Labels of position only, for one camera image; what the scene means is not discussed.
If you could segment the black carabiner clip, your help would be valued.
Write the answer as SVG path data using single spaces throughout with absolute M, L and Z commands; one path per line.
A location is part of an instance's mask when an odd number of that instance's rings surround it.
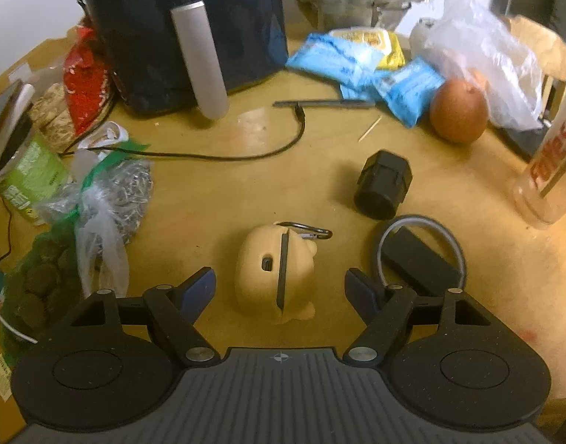
M 277 226 L 294 229 L 302 239 L 331 239 L 333 236 L 333 232 L 329 229 L 321 229 L 301 222 L 277 222 Z

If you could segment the bag of steel scourers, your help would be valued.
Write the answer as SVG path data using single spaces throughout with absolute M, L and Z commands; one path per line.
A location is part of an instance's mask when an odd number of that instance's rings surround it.
M 53 229 L 67 226 L 73 236 L 83 295 L 109 289 L 124 297 L 129 285 L 125 246 L 150 201 L 151 164 L 111 152 L 88 169 L 81 181 L 63 185 L 36 209 Z

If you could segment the black cylindrical adapter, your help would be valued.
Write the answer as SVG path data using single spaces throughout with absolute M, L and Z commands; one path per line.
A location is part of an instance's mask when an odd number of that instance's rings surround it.
M 412 181 L 407 159 L 386 150 L 367 158 L 357 181 L 354 203 L 372 219 L 388 221 L 396 216 Z

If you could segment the green net bag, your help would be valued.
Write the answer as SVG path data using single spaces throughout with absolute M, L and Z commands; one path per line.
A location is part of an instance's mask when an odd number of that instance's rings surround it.
M 137 158 L 133 152 L 142 147 L 138 142 L 127 140 L 111 152 Z M 88 174 L 90 165 L 98 164 L 107 155 L 79 151 L 76 164 L 81 174 L 77 181 Z M 0 345 L 10 365 L 16 364 L 33 342 L 42 339 L 86 298 L 77 272 L 73 236 L 67 226 L 53 229 L 50 223 L 48 225 L 50 228 L 35 237 L 26 256 L 4 277 Z

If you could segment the white plastic clip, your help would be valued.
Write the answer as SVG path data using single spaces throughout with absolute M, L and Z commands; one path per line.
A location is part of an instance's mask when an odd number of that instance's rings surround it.
M 92 149 L 101 147 L 112 147 L 115 144 L 129 140 L 128 131 L 115 121 L 104 122 L 97 130 L 90 133 L 88 137 L 81 140 L 78 149 Z

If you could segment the paper label tag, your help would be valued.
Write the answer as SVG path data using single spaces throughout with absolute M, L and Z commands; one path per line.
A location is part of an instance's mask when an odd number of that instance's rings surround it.
M 0 354 L 0 397 L 4 402 L 7 402 L 12 396 L 11 374 L 11 369 L 4 356 Z

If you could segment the green tin can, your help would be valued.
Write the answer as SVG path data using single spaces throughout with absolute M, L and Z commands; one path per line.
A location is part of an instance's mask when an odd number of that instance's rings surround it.
M 31 129 L 0 170 L 0 197 L 34 226 L 44 225 L 38 202 L 51 198 L 72 181 L 63 161 L 51 150 L 42 133 Z

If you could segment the black pen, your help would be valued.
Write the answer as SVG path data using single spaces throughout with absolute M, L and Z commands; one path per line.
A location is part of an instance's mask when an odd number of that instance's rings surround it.
M 274 107 L 337 107 L 337 108 L 373 108 L 375 101 L 359 99 L 305 99 L 305 100 L 278 100 Z

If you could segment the blue snack packet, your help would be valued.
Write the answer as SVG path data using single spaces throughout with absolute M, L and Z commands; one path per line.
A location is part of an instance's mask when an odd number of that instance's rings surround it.
M 361 90 L 372 78 L 383 56 L 381 50 L 366 43 L 310 33 L 303 45 L 288 58 L 286 67 Z
M 445 78 L 424 59 L 417 57 L 397 70 L 376 70 L 352 89 L 340 85 L 344 99 L 383 102 L 406 127 L 417 125 L 418 119 L 431 107 Z

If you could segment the red snack bag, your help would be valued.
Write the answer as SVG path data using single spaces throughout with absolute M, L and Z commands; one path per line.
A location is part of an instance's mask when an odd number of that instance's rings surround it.
M 111 96 L 111 81 L 93 28 L 77 26 L 77 40 L 63 63 L 65 101 L 75 134 L 81 135 L 102 113 Z

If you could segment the blue snack packet upper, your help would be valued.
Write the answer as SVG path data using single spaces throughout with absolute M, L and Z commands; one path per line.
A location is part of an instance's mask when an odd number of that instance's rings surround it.
M 286 67 L 361 90 L 372 78 L 383 56 L 381 50 L 366 43 L 310 33 L 303 45 L 288 58 Z

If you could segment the yellow snack packet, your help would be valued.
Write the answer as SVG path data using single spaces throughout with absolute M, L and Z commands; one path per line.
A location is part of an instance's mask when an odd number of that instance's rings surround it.
M 396 70 L 405 65 L 405 57 L 399 39 L 392 31 L 373 27 L 351 27 L 334 29 L 329 34 L 375 48 L 382 55 L 377 65 L 378 70 Z

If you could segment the dark blue air fryer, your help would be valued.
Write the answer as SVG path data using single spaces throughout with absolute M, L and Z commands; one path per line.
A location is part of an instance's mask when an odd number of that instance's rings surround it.
M 139 116 L 198 107 L 208 119 L 229 93 L 288 59 L 282 0 L 85 0 L 126 106 Z

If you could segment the clear plastic bag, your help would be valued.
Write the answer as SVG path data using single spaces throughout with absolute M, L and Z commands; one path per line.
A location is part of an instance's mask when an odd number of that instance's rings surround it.
M 518 131 L 540 127 L 543 72 L 536 54 L 476 0 L 445 0 L 441 18 L 412 53 L 446 79 L 477 84 L 480 73 L 494 125 Z

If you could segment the wooden chair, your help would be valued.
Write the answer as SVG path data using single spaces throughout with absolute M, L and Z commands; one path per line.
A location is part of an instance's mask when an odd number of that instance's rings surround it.
M 502 18 L 510 33 L 536 55 L 543 72 L 540 116 L 553 120 L 566 95 L 566 42 L 553 30 L 521 15 Z

